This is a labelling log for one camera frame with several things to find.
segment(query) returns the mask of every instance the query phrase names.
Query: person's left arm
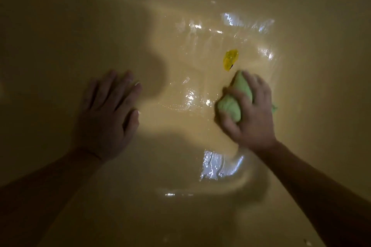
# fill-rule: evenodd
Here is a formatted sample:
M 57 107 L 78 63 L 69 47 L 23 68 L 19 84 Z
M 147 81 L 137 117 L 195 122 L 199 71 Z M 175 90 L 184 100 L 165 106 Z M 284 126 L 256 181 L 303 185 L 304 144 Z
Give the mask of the person's left arm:
M 142 87 L 128 92 L 127 72 L 110 93 L 116 76 L 111 71 L 86 89 L 67 155 L 0 188 L 0 246 L 36 246 L 81 185 L 127 146 L 139 125 L 131 109 Z

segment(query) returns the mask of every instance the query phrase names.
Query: person's right arm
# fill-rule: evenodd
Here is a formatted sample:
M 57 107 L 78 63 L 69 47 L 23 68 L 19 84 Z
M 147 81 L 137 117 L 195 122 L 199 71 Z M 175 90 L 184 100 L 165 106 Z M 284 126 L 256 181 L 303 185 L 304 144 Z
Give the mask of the person's right arm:
M 220 125 L 240 146 L 249 148 L 273 171 L 327 246 L 371 246 L 371 203 L 295 156 L 278 142 L 273 128 L 271 90 L 259 76 L 243 72 L 254 101 L 229 87 L 239 102 L 241 121 L 226 113 Z

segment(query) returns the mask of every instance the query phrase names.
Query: glossy surface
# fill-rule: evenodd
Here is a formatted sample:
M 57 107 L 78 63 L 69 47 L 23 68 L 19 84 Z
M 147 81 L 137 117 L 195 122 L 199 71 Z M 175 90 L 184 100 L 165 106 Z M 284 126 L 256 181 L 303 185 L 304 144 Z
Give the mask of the glossy surface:
M 144 87 L 137 137 L 41 246 L 323 246 L 213 121 L 238 69 L 271 85 L 280 140 L 371 199 L 368 0 L 1 1 L 2 184 L 66 152 L 91 76 L 129 68 Z

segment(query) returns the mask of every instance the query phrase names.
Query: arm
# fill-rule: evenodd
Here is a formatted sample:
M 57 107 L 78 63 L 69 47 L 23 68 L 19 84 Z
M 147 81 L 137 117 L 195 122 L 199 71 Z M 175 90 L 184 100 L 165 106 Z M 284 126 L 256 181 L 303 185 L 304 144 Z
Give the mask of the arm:
M 0 246 L 36 246 L 80 187 L 131 140 L 139 112 L 130 110 L 142 87 L 127 92 L 127 72 L 109 94 L 116 76 L 111 71 L 86 89 L 67 155 L 0 188 Z
M 308 217 L 327 246 L 371 245 L 371 203 L 296 157 L 278 142 L 273 129 L 271 90 L 259 76 L 244 71 L 254 101 L 232 87 L 227 92 L 240 104 L 236 124 L 220 113 L 223 130 L 240 146 L 254 151 L 273 171 Z

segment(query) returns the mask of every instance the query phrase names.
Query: yellow plastic wrapper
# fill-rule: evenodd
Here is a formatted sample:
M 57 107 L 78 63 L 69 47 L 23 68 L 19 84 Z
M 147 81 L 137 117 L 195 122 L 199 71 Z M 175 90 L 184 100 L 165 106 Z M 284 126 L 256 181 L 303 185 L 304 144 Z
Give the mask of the yellow plastic wrapper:
M 224 59 L 223 59 L 223 67 L 226 71 L 229 71 L 234 63 L 238 60 L 238 50 L 230 50 L 226 52 Z

